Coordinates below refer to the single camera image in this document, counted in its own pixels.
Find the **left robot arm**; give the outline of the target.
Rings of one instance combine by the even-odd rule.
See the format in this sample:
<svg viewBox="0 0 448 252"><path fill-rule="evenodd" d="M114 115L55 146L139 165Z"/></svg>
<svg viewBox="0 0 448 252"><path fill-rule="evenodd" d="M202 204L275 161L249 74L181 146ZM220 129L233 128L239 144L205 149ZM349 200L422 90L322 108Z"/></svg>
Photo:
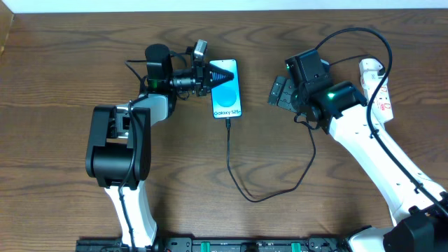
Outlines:
<svg viewBox="0 0 448 252"><path fill-rule="evenodd" d="M125 104L96 106L92 113L85 168L111 198L122 228L116 245L94 245L93 251L146 251L155 245L157 223L151 216L146 179L151 168L151 128L168 119L178 100L198 97L237 80L233 59L206 61L207 42L198 40L180 58L189 56L184 69L175 70L176 52L156 43L145 50L147 74L138 76L139 94Z"/></svg>

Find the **blue Galaxy smartphone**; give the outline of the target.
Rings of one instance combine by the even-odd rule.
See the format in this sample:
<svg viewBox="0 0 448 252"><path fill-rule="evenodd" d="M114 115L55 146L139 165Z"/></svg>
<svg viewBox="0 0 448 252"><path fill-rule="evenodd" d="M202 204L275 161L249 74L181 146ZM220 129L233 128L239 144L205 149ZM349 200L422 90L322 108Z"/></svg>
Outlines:
<svg viewBox="0 0 448 252"><path fill-rule="evenodd" d="M242 103L239 90L239 74L235 59L210 61L211 65L227 70L234 78L211 90L212 112L214 118L233 118L242 115Z"/></svg>

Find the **white charger plug adapter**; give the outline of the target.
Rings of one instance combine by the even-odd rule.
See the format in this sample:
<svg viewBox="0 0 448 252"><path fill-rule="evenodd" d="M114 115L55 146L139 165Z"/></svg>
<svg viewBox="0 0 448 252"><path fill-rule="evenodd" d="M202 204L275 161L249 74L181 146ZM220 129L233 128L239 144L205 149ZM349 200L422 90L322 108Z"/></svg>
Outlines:
<svg viewBox="0 0 448 252"><path fill-rule="evenodd" d="M360 73L361 85L365 89L375 89L382 80L384 80L384 74L380 75L375 70L367 70Z"/></svg>

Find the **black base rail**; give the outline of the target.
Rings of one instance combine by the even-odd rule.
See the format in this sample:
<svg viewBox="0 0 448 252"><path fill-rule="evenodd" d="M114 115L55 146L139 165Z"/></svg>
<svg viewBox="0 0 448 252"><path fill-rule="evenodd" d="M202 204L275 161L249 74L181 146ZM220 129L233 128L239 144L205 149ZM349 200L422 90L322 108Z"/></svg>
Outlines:
<svg viewBox="0 0 448 252"><path fill-rule="evenodd" d="M135 238L83 238L76 251L146 251L146 252L350 252L348 245L334 237L306 239L225 239L194 237L156 237L145 241Z"/></svg>

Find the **white power strip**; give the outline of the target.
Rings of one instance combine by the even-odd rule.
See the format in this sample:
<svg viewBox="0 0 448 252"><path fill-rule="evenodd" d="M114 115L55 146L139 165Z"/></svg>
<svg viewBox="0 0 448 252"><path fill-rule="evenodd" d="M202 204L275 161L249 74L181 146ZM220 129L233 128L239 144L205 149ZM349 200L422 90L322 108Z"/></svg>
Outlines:
<svg viewBox="0 0 448 252"><path fill-rule="evenodd" d="M378 71L380 75L385 75L385 70L382 64L374 58L362 59L359 63L360 73L367 70ZM383 84L374 98L372 105L372 112L379 124L384 127L384 123L393 119L393 111L391 108L391 100L389 98L389 89L387 86L388 78L384 78ZM375 89L365 89L363 88L364 95L367 100L372 98Z"/></svg>

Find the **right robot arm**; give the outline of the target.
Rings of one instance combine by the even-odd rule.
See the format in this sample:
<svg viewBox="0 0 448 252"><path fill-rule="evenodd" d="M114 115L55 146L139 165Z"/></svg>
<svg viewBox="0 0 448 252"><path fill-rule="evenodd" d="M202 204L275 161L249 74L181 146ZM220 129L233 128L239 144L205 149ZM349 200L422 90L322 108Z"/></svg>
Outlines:
<svg viewBox="0 0 448 252"><path fill-rule="evenodd" d="M285 61L289 77L277 76L268 102L316 123L345 147L386 200L392 227L364 227L344 239L348 251L446 251L447 191L405 154L384 129L393 119L384 65L360 56L361 89L333 83L330 63L315 49Z"/></svg>

